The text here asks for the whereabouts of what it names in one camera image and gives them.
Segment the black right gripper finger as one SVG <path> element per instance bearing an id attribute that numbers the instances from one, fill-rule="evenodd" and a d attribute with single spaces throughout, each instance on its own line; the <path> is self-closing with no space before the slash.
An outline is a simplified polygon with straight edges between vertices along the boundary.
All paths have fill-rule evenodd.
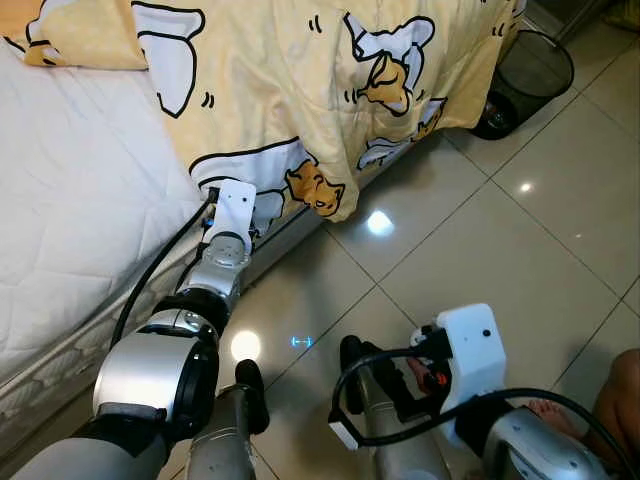
<path id="1" fill-rule="evenodd" d="M 428 415 L 426 399 L 415 398 L 410 390 L 385 390 L 399 422 L 410 422 Z"/>
<path id="2" fill-rule="evenodd" d="M 408 393 L 404 374 L 394 357 L 383 358 L 375 362 L 375 381 L 385 393 Z"/>

